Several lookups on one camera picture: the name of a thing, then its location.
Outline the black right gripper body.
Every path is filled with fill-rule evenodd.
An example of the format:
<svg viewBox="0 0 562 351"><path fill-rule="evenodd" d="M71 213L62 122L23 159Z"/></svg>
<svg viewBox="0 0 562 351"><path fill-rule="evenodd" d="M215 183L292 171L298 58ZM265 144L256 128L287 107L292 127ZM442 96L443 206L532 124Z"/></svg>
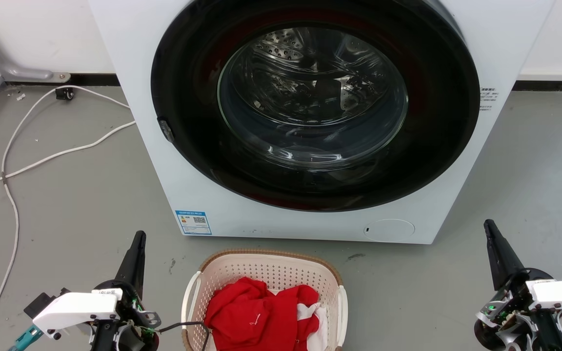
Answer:
<svg viewBox="0 0 562 351"><path fill-rule="evenodd" d="M511 273L477 313L474 335L489 351L539 351L539 331L531 317L528 281L550 279L544 271L524 268Z"/></svg>

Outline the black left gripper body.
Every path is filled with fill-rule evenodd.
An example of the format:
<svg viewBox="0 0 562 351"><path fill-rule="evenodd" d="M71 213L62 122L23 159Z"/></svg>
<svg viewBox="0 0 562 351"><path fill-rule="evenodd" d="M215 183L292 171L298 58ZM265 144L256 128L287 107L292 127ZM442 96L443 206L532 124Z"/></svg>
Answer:
<svg viewBox="0 0 562 351"><path fill-rule="evenodd" d="M156 351L159 337L154 331L161 324L158 314L143 307L133 287L118 280L108 280L96 290L121 289L115 315L93 319L94 351Z"/></svg>

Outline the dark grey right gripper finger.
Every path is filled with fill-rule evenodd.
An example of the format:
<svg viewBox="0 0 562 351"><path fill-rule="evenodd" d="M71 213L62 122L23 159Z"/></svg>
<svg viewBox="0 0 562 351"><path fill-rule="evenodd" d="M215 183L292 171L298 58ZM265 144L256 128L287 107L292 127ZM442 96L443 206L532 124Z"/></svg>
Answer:
<svg viewBox="0 0 562 351"><path fill-rule="evenodd" d="M484 232L491 280L495 291L499 291L509 279L524 269L524 265L513 251L508 240L501 234L494 220L484 221Z"/></svg>

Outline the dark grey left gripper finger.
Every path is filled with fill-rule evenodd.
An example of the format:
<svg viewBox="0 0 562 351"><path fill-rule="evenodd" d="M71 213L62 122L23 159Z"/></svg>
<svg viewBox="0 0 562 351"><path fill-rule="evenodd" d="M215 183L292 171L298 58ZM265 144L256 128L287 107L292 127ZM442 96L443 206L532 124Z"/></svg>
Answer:
<svg viewBox="0 0 562 351"><path fill-rule="evenodd" d="M136 231L131 247L125 253L115 279L132 286L139 298L143 296L143 278L145 273L145 231Z"/></svg>

